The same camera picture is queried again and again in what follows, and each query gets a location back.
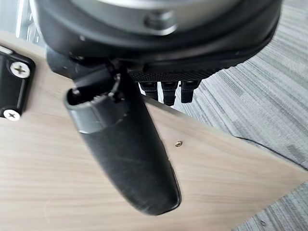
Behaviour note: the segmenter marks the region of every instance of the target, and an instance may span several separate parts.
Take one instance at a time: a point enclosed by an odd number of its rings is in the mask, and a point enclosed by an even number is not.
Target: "black plastic housing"
[[[26,108],[26,102],[35,73],[35,63],[28,57],[11,50],[12,53],[0,52],[0,117],[4,117],[5,110],[14,110],[22,115]],[[10,70],[12,63],[21,62],[30,69],[27,78],[16,77]]]
[[[180,189],[139,90],[127,74],[119,81],[86,102],[70,90],[64,103],[120,193],[139,211],[160,215],[180,205]]]

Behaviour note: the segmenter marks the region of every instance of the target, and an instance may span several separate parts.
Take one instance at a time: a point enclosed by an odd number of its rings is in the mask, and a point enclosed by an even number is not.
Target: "screw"
[[[175,143],[175,146],[178,148],[178,147],[181,147],[182,144],[183,144],[183,141],[177,141],[177,142]]]
[[[10,121],[18,121],[20,119],[20,114],[14,110],[5,110],[3,112],[3,115],[5,118],[7,118]]]
[[[15,62],[11,64],[11,72],[19,78],[28,78],[30,76],[30,69],[27,64],[22,62]]]

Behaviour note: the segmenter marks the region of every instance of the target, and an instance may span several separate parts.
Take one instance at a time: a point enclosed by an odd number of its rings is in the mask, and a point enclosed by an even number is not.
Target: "wooden desk surface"
[[[149,101],[183,201],[158,217],[140,214],[69,119],[62,97],[72,82],[49,70],[43,49],[3,32],[0,45],[37,64],[22,119],[0,119],[1,231],[229,231],[308,179],[273,154]]]

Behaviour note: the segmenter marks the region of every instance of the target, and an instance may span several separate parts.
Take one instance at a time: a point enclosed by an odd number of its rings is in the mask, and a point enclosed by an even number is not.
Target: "small brass screw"
[[[183,144],[183,141],[177,141],[177,142],[175,143],[175,146],[178,148],[178,147],[181,147],[182,144]]]

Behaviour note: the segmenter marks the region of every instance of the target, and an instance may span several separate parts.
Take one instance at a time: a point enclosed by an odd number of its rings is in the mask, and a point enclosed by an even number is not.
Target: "black cable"
[[[269,148],[269,147],[267,147],[267,146],[265,146],[265,145],[263,145],[263,144],[261,144],[261,143],[258,143],[257,141],[253,141],[253,140],[251,140],[251,139],[243,138],[243,137],[238,137],[238,136],[234,136],[234,137],[235,137],[235,138],[238,138],[238,139],[241,139],[241,140],[244,140],[244,141],[250,141],[250,142],[252,142],[252,143],[255,143],[255,144],[257,144],[257,145],[260,145],[260,146],[262,146],[263,148],[266,148],[266,149],[270,150],[271,152],[277,154],[278,156],[280,156],[280,157],[282,157],[282,158],[284,158],[284,159],[287,159],[288,161],[292,162],[293,164],[295,164],[295,165],[301,167],[301,168],[304,169],[305,171],[308,171],[308,168],[306,168],[305,166],[301,165],[300,163],[298,163],[298,162],[296,162],[296,161],[290,159],[289,157],[287,157],[287,156],[285,156],[285,155],[283,155],[283,154],[281,154],[281,153],[279,153],[279,152],[277,152],[277,151],[275,151],[275,150],[273,150],[273,149],[271,149],[271,148]]]

